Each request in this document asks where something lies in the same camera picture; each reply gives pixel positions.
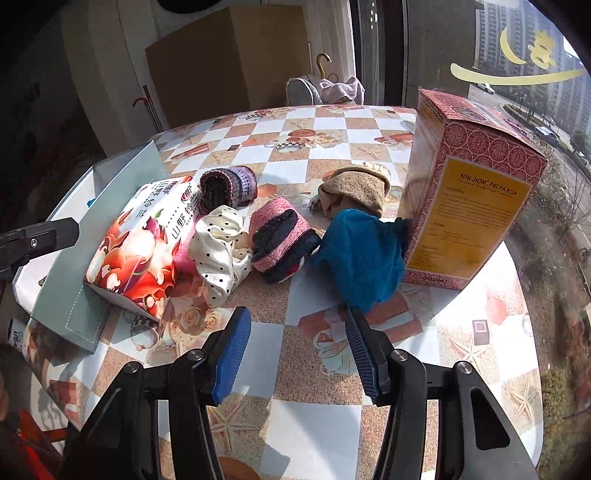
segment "white polka dot fabric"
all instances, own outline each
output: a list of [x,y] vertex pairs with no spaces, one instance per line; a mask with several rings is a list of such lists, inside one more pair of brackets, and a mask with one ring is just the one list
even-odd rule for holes
[[210,307],[220,307],[251,270],[252,250],[244,218],[226,205],[202,217],[189,244],[189,257],[203,278],[203,297]]

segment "table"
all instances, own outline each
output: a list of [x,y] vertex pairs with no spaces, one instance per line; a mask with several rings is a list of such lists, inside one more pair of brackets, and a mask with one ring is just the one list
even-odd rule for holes
[[[415,112],[387,106],[326,105],[226,115],[156,135],[171,176],[199,177],[211,168],[248,165],[259,198],[250,215],[283,196],[319,231],[308,206],[337,168],[363,161],[389,168],[384,209],[393,220],[410,155]],[[23,354],[35,374],[80,428],[121,367],[173,361],[224,327],[234,307],[252,313],[252,334],[232,394],[209,416],[219,455],[252,466],[264,480],[371,478],[387,408],[364,396],[339,316],[340,299],[326,272],[304,266],[286,282],[266,285],[256,272],[221,308],[198,310],[201,279],[184,280],[171,303],[176,316],[158,325],[113,307],[92,355],[30,320]],[[368,319],[398,348],[423,362],[474,364],[503,406],[534,463],[543,418],[540,373],[527,306],[504,244],[461,293],[402,284]],[[163,475],[173,478],[167,402],[159,404]],[[437,403],[429,401],[423,478],[434,478]]]

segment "floral tissue pack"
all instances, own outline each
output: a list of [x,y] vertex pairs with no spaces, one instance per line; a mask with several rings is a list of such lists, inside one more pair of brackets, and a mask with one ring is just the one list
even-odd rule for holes
[[88,285],[109,302],[160,321],[176,282],[173,258],[194,234],[198,192],[190,176],[142,186],[100,243]]

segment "box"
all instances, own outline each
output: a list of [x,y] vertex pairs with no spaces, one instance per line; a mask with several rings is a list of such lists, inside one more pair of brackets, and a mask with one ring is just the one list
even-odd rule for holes
[[82,175],[48,218],[76,220],[78,241],[34,258],[19,269],[12,284],[17,302],[32,319],[84,350],[95,351],[110,305],[85,284],[85,272],[113,218],[134,193],[167,176],[154,142],[107,158]]
[[115,219],[85,280],[109,302],[159,321],[177,278],[173,258],[193,236],[199,188],[191,176],[143,185]]
[[546,163],[516,122],[421,90],[398,209],[412,220],[402,281],[462,290],[501,243]]
[[285,106],[285,84],[311,73],[302,7],[231,6],[146,48],[171,128]]

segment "tissue package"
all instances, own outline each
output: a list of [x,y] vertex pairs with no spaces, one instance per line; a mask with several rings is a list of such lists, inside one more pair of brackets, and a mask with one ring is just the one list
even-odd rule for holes
[[462,290],[501,243],[546,166],[511,118],[419,90],[398,216],[411,219],[402,281]]
[[194,234],[198,186],[192,177],[142,186],[107,231],[86,272],[102,297],[160,321],[173,290],[173,258]]

